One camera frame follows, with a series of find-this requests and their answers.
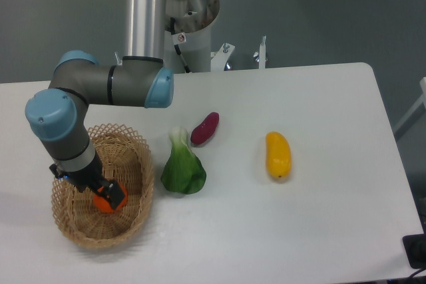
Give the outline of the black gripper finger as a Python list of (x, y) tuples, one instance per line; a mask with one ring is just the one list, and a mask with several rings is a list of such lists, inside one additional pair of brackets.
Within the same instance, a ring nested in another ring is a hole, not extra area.
[(95, 207), (98, 210), (119, 210), (126, 204), (126, 189), (117, 180), (100, 180), (95, 184)]

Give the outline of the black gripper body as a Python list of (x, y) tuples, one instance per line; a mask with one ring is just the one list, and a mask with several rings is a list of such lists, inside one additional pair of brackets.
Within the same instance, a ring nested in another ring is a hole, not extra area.
[(84, 192), (87, 188), (97, 193), (103, 186), (103, 166), (97, 153), (95, 153), (91, 162), (80, 170), (65, 171), (60, 169), (56, 164), (51, 164), (49, 169), (56, 179), (64, 179), (66, 182), (76, 187), (80, 193)]

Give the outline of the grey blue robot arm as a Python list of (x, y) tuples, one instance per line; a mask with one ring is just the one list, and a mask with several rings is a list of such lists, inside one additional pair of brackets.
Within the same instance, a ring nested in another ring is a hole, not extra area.
[(127, 0), (126, 49), (117, 64), (101, 66), (90, 54), (64, 54), (46, 90), (31, 98), (25, 116), (41, 141), (58, 179), (80, 192), (91, 190), (116, 209), (126, 194), (103, 177), (101, 160), (85, 129), (92, 104), (166, 108), (172, 102), (174, 76), (163, 63), (166, 0)]

